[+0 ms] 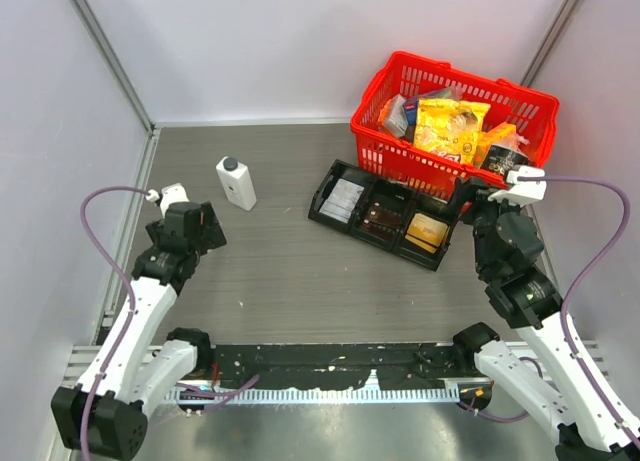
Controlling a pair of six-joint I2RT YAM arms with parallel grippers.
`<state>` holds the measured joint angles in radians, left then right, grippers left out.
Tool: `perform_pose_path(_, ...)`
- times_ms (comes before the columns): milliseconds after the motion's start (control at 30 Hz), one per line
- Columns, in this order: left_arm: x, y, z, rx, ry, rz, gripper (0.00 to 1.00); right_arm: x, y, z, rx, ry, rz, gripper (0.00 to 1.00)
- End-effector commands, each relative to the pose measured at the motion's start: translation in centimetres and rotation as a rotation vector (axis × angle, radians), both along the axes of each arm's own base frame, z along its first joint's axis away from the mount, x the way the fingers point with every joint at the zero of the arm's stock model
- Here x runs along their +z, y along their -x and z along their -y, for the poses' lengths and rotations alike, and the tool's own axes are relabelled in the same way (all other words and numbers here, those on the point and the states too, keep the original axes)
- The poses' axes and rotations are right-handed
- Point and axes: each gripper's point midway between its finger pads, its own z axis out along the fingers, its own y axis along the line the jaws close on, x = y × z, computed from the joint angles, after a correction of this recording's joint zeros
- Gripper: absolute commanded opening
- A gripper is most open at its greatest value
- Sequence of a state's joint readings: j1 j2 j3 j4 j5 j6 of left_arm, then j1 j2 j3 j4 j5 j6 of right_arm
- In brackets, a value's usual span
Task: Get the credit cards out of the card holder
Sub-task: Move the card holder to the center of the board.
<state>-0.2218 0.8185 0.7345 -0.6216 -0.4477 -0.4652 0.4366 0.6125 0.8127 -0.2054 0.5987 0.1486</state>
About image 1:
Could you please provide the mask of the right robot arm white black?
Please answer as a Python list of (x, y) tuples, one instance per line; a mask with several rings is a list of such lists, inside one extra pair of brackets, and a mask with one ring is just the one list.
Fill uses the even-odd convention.
[(544, 175), (511, 174), (506, 190), (459, 180), (447, 207), (472, 227), (475, 268), (497, 314), (535, 353), (549, 380), (525, 365), (497, 333), (477, 323), (454, 337), (457, 372), (501, 386), (546, 430), (559, 460), (636, 460), (639, 419), (615, 394), (581, 340), (560, 294), (537, 267), (544, 244), (522, 209), (540, 200)]

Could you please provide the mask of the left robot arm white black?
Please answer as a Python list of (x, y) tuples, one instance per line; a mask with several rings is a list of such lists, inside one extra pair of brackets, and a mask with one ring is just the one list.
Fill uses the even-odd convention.
[(76, 384), (58, 388), (51, 401), (63, 445), (85, 455), (133, 459), (169, 391), (213, 368), (210, 338), (196, 328), (175, 329), (158, 354), (143, 361), (201, 257), (226, 243), (213, 206), (174, 202), (146, 230), (152, 245), (136, 259), (111, 332)]

